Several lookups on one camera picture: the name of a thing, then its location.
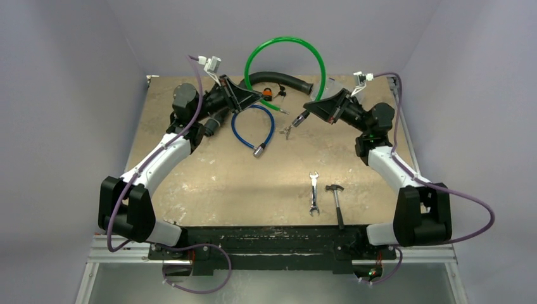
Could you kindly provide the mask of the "orange black padlock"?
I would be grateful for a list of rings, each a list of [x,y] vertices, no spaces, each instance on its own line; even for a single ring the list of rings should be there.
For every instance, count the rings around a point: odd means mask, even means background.
[[[263,99],[265,101],[271,102],[273,100],[273,92],[271,88],[269,87],[264,88],[262,94],[263,94]]]

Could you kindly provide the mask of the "black key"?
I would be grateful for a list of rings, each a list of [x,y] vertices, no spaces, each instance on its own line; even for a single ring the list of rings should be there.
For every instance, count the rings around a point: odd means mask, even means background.
[[[287,95],[286,88],[281,84],[278,84],[278,86],[279,92],[276,94],[276,96],[281,96],[282,98],[285,98]]]

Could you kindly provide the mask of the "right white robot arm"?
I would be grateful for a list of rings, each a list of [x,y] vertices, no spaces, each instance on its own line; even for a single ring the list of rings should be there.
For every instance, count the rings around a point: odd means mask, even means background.
[[[334,124],[340,120],[361,132],[355,139],[356,155],[376,171],[397,193],[393,220],[370,224],[355,241],[357,253],[372,257],[382,245],[422,246],[440,244],[452,236],[450,197],[445,185],[420,179],[396,153],[388,133],[395,109],[380,102],[365,110],[348,90],[303,105],[309,113]]]

